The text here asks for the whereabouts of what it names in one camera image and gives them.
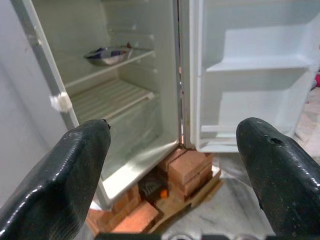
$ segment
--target open refrigerator door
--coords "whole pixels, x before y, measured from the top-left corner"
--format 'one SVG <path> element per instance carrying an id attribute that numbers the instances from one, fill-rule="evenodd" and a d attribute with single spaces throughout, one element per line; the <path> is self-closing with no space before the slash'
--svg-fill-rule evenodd
<path id="1" fill-rule="evenodd" d="M 237 152 L 249 117 L 295 133 L 319 69 L 320 2 L 191 0 L 190 140 Z"/>

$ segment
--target refrigerator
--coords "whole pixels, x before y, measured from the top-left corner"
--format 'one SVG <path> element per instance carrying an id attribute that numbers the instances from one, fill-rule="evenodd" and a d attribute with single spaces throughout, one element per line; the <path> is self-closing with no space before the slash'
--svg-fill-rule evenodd
<path id="1" fill-rule="evenodd" d="M 318 0 L 11 3 L 49 89 L 37 101 L 58 100 L 56 132 L 91 119 L 111 126 L 97 189 L 103 208 L 179 145 L 237 152 L 245 118 L 293 136 L 320 66 Z M 128 43 L 130 57 L 117 64 L 84 58 Z"/>

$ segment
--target wooden plank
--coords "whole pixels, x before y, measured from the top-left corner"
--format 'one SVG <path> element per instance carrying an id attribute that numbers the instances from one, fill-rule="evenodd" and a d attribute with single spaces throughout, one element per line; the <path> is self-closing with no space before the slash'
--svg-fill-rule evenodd
<path id="1" fill-rule="evenodd" d="M 166 224 L 173 217 L 177 216 L 179 213 L 182 213 L 188 207 L 195 207 L 200 204 L 202 201 L 208 199 L 207 195 L 209 194 L 212 198 L 214 194 L 221 188 L 223 182 L 220 181 L 219 176 L 213 177 L 206 185 L 204 185 L 191 199 L 186 202 L 176 201 L 176 196 L 170 194 L 167 199 L 159 199 L 155 202 L 155 206 L 163 212 L 163 218 L 159 220 L 148 232 L 153 233 L 158 230 L 162 225 Z"/>

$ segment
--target white wall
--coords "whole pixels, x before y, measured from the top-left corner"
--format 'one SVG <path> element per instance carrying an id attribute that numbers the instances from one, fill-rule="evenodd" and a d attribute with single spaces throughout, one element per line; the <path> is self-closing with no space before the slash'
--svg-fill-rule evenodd
<path id="1" fill-rule="evenodd" d="M 9 0 L 0 1 L 0 207 L 66 132 Z"/>

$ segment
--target refrigerator shelf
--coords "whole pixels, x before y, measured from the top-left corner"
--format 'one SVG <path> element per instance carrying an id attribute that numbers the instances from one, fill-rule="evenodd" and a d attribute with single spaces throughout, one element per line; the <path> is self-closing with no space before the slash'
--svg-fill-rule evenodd
<path id="1" fill-rule="evenodd" d="M 79 123 L 90 119 L 110 119 L 144 99 L 154 98 L 152 91 L 120 79 L 112 79 L 71 97 Z"/>
<path id="2" fill-rule="evenodd" d="M 134 62 L 138 59 L 144 58 L 154 54 L 153 50 L 134 49 L 130 59 L 111 66 L 96 66 L 89 63 L 84 57 L 75 57 L 68 62 L 58 64 L 58 69 L 61 78 L 64 82 L 65 88 L 73 87 L 81 84 L 87 80 L 105 74 L 111 70 L 124 66 L 128 63 Z"/>
<path id="3" fill-rule="evenodd" d="M 206 69 L 207 72 L 308 68 L 310 59 L 301 56 L 266 56 L 225 58 Z"/>

